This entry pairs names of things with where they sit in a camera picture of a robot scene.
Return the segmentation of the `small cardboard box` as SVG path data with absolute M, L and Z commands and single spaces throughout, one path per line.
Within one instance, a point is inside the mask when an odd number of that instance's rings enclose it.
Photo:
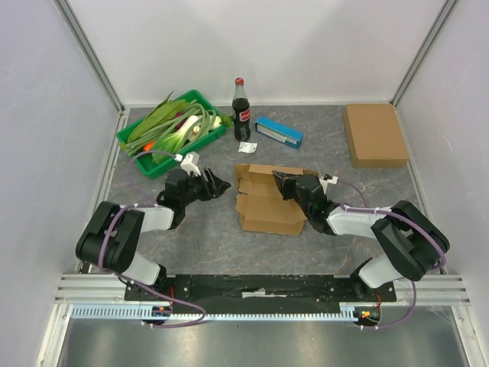
M 297 167 L 235 165 L 235 181 L 238 188 L 235 209 L 241 228 L 249 232 L 299 235 L 306 216 L 294 200 L 283 199 L 273 176 L 274 171 L 288 174 L 319 174 Z

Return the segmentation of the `large cardboard box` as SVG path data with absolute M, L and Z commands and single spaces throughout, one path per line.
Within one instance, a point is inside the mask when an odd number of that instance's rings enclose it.
M 410 156 L 391 104 L 348 104 L 343 122 L 352 167 L 406 166 Z

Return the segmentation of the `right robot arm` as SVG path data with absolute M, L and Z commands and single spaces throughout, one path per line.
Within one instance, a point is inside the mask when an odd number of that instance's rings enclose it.
M 400 278 L 417 282 L 428 271 L 445 266 L 449 240 L 411 202 L 354 207 L 327 197 L 327 185 L 334 180 L 328 175 L 320 179 L 315 174 L 274 171 L 273 176 L 282 197 L 294 200 L 317 232 L 378 241 L 384 254 L 360 265 L 350 281 L 355 299 L 369 300 L 386 283 Z

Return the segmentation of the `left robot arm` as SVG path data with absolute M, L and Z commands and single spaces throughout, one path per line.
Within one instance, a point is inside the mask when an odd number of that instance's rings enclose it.
M 155 203 L 120 206 L 101 202 L 76 244 L 76 257 L 141 283 L 145 296 L 161 300 L 168 289 L 166 268 L 138 253 L 141 234 L 175 229 L 191 203 L 216 199 L 230 187 L 208 168 L 200 174 L 171 170 Z

